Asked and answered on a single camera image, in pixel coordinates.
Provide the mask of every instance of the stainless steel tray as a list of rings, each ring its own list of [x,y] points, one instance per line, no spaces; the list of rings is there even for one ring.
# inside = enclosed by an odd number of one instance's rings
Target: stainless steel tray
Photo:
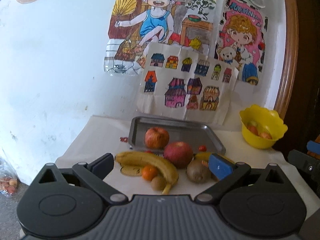
[[[187,122],[172,119],[152,117],[135,117],[132,119],[128,142],[134,150],[163,153],[163,150],[148,149],[144,143],[144,136],[151,127],[162,127],[170,136],[169,143],[183,141],[190,144],[194,153],[199,152],[199,146],[205,145],[208,152],[225,154],[223,146],[216,134],[209,126],[200,122]]]

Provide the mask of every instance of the apple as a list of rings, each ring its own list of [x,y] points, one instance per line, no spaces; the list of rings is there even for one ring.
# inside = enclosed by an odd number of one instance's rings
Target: apple
[[[146,132],[144,141],[150,149],[163,149],[169,142],[169,133],[161,127],[152,127]]]
[[[163,158],[167,159],[178,169],[184,169],[192,161],[193,151],[185,142],[173,142],[164,149]]]

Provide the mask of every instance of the blue gripper pad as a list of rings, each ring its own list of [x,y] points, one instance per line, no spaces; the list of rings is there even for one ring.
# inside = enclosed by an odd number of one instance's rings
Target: blue gripper pad
[[[316,143],[314,141],[308,141],[307,149],[310,152],[320,155],[320,143]]]
[[[217,154],[210,155],[208,164],[209,170],[218,178],[218,180],[222,180],[230,175],[235,168],[235,165]]]

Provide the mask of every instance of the yellow colander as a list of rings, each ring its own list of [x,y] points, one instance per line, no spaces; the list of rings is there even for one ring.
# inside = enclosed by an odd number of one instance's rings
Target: yellow colander
[[[277,111],[268,110],[258,105],[252,105],[240,111],[240,117],[243,138],[248,144],[257,149],[272,147],[288,130],[288,127],[283,123]],[[259,134],[261,132],[269,133],[272,139],[265,139],[253,134],[247,128],[248,124],[256,126]]]

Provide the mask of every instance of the paper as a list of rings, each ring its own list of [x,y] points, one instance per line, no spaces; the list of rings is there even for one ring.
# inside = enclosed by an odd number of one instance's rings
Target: paper
[[[205,55],[151,43],[137,107],[142,113],[222,125],[238,70]]]
[[[236,67],[239,79],[257,85],[263,69],[268,18],[243,0],[225,0],[215,58]]]
[[[151,42],[208,55],[215,6],[216,0],[116,0],[105,71],[141,73]]]

